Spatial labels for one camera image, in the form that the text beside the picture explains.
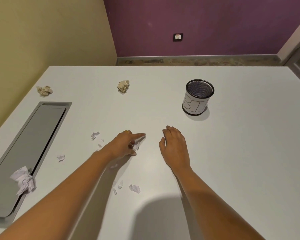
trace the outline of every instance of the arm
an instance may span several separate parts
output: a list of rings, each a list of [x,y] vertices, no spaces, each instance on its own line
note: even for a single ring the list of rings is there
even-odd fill
[[[179,179],[206,240],[264,240],[234,209],[224,202],[190,167],[183,135],[174,127],[163,130],[160,151]]]
[[[145,134],[125,132],[94,152],[61,184],[0,234],[0,240],[33,240],[34,236],[36,240],[66,239],[107,164],[124,155],[136,155],[131,149],[132,144]]]

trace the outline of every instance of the electrical outlet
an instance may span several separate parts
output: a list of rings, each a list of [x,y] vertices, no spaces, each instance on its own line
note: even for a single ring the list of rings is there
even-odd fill
[[[173,42],[182,41],[183,33],[174,33],[173,34]]]

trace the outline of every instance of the mesh pen holder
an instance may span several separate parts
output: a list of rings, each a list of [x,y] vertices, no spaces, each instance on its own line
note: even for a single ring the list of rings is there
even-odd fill
[[[214,87],[205,80],[195,79],[187,83],[185,90],[183,111],[192,116],[201,115],[214,94]]]

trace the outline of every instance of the brown crumpled paper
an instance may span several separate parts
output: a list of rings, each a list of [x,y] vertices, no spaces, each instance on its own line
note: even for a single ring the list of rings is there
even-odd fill
[[[125,93],[129,87],[129,80],[119,82],[118,89],[120,92]]]
[[[49,86],[44,86],[42,87],[37,87],[37,92],[40,93],[41,96],[48,96],[50,93],[53,93],[51,87]]]

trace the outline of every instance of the left hand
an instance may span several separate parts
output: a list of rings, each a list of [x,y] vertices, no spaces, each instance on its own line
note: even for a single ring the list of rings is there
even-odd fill
[[[112,155],[112,159],[123,157],[125,155],[136,156],[136,152],[132,150],[134,141],[145,136],[145,133],[132,134],[131,131],[125,130],[119,133],[112,141],[106,144],[101,151],[108,151]]]

